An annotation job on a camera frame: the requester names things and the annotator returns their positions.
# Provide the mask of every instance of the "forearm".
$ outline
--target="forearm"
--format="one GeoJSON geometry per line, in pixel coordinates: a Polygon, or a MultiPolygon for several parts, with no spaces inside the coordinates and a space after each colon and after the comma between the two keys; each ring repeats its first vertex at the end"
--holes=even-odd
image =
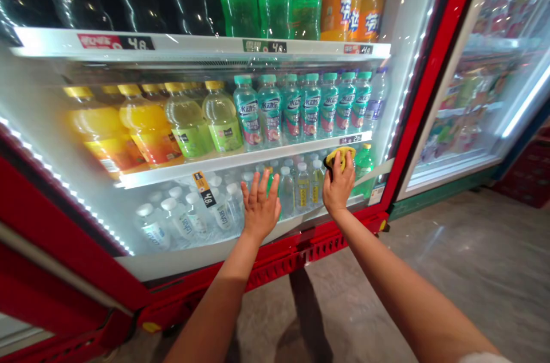
{"type": "Polygon", "coordinates": [[[349,211],[333,214],[359,265],[421,363],[454,363],[498,350],[445,296],[394,255],[349,211]]]}
{"type": "Polygon", "coordinates": [[[224,361],[260,244],[246,234],[239,237],[165,363],[224,361]]]}

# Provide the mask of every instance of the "yellow bottle cap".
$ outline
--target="yellow bottle cap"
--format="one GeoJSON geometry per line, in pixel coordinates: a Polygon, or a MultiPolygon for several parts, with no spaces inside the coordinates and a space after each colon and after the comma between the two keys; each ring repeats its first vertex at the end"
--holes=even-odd
{"type": "Polygon", "coordinates": [[[123,84],[119,85],[119,91],[127,96],[130,95],[141,95],[141,91],[137,84],[123,84]]]}
{"type": "Polygon", "coordinates": [[[168,92],[183,91],[185,89],[181,82],[165,82],[164,86],[168,92]]]}
{"type": "Polygon", "coordinates": [[[103,85],[101,89],[105,94],[120,94],[119,88],[116,85],[103,85]]]}
{"type": "Polygon", "coordinates": [[[65,94],[67,94],[69,97],[93,97],[92,91],[87,86],[63,87],[63,91],[65,91],[65,94]]]}
{"type": "Polygon", "coordinates": [[[209,90],[223,89],[223,81],[206,81],[205,84],[209,90]]]}

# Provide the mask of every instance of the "shelf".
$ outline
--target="shelf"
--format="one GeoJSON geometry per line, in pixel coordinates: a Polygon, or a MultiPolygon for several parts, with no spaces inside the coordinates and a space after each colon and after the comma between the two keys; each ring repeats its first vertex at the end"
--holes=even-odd
{"type": "Polygon", "coordinates": [[[262,60],[268,63],[334,62],[382,60],[390,56],[390,44],[262,40],[30,27],[17,27],[15,31],[23,45],[11,49],[16,56],[102,63],[189,61],[198,66],[225,66],[255,64],[261,63],[262,60]]]}
{"type": "Polygon", "coordinates": [[[267,160],[290,157],[296,154],[314,152],[323,148],[338,147],[340,144],[359,143],[361,141],[369,141],[371,139],[372,131],[365,131],[357,134],[338,136],[331,139],[284,145],[282,147],[263,149],[260,151],[240,152],[202,161],[189,161],[187,163],[174,165],[172,167],[157,168],[149,171],[123,175],[120,177],[120,182],[116,184],[116,187],[129,189],[148,186],[150,184],[162,183],[192,175],[197,171],[209,172],[231,167],[239,167],[242,165],[260,163],[267,160]]]}

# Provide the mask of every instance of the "price label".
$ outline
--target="price label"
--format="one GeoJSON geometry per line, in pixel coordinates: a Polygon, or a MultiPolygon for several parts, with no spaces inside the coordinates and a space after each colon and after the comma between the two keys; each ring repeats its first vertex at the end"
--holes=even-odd
{"type": "Polygon", "coordinates": [[[354,135],[354,136],[344,137],[344,138],[340,139],[340,145],[357,143],[358,141],[361,141],[362,139],[363,139],[362,134],[357,134],[357,135],[354,135]]]}
{"type": "Polygon", "coordinates": [[[202,173],[202,171],[197,171],[196,173],[193,173],[193,179],[195,180],[195,185],[199,189],[199,193],[201,194],[202,200],[204,201],[206,208],[210,208],[216,204],[216,199],[212,195],[212,192],[210,191],[210,186],[208,185],[208,182],[205,179],[205,175],[202,173]]]}

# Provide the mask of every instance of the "led light strip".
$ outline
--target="led light strip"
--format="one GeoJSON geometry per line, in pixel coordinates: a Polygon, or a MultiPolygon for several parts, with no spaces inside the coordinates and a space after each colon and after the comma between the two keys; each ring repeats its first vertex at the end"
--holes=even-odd
{"type": "Polygon", "coordinates": [[[24,148],[26,148],[27,150],[29,150],[32,153],[34,159],[37,160],[40,164],[42,164],[42,166],[46,170],[48,170],[56,180],[58,180],[61,183],[63,188],[65,188],[68,191],[69,195],[71,197],[73,197],[78,204],[80,204],[86,211],[88,211],[92,215],[92,217],[95,219],[95,221],[100,226],[103,227],[105,232],[109,233],[111,238],[114,239],[120,245],[120,247],[122,247],[130,256],[134,255],[134,252],[132,250],[130,250],[130,247],[128,247],[126,245],[126,243],[123,242],[120,239],[120,237],[118,235],[116,235],[114,231],[111,230],[111,227],[109,225],[105,224],[105,221],[102,218],[99,218],[99,216],[96,212],[92,211],[92,207],[87,205],[86,201],[84,201],[83,198],[78,197],[78,193],[75,190],[72,190],[70,188],[70,184],[67,183],[66,181],[64,181],[61,178],[61,175],[59,173],[56,173],[53,170],[52,165],[44,162],[44,157],[41,154],[38,154],[37,152],[33,151],[32,144],[28,143],[27,141],[24,141],[22,139],[22,135],[19,131],[10,128],[10,122],[7,119],[5,119],[3,117],[0,117],[0,124],[3,124],[7,128],[7,130],[10,132],[10,134],[12,136],[14,136],[24,148]]]}

